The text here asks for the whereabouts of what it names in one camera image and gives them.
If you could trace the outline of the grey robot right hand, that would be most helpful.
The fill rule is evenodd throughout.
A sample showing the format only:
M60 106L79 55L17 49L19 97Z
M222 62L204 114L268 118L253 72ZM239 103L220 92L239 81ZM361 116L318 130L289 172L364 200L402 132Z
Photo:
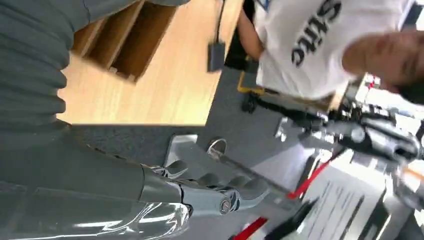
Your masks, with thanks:
M103 154L63 135L0 132L3 240L161 240L194 216L257 206L260 179L183 179L186 168L149 167Z

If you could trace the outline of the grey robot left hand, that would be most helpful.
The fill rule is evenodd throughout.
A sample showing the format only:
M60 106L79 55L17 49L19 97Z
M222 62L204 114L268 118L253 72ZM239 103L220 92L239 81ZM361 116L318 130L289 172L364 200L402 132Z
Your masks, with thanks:
M420 138L397 127L396 115L378 105L351 102L330 110L326 131L340 146L391 164L424 159Z

